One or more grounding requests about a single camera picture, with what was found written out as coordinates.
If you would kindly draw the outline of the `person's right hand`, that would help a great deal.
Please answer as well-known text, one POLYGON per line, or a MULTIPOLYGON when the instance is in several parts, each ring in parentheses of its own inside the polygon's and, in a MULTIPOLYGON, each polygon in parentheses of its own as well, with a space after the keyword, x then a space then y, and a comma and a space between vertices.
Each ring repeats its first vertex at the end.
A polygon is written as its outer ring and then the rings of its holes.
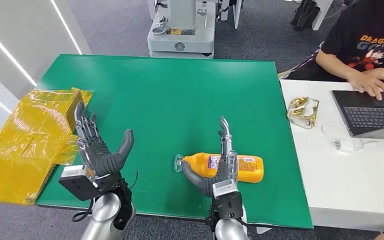
POLYGON ((383 99, 384 83, 381 80, 359 71, 351 73, 346 79, 360 93, 366 92, 378 101, 383 99))

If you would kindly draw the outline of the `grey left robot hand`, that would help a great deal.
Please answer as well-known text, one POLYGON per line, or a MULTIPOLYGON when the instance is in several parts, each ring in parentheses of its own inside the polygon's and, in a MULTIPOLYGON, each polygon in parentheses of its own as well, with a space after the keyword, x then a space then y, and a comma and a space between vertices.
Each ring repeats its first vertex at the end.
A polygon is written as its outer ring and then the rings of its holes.
POLYGON ((127 129, 117 151, 111 152, 100 135, 96 115, 92 113, 88 116, 88 109, 83 101, 79 101, 75 107, 74 121, 82 161, 98 177, 119 173, 133 148, 134 131, 131 128, 127 129))

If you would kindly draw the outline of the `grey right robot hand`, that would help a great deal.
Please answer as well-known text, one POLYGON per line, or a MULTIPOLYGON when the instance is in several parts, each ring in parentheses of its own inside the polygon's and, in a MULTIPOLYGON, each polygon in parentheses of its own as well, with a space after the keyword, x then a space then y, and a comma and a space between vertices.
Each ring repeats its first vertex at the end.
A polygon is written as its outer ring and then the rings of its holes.
POLYGON ((229 124, 224 116, 220 117, 221 130, 218 131, 220 136, 220 159, 218 168, 214 177, 202 177, 194 170, 191 165, 181 160, 183 175, 206 197, 215 198, 213 185, 230 181, 235 185, 238 183, 238 157, 232 147, 232 135, 229 124))

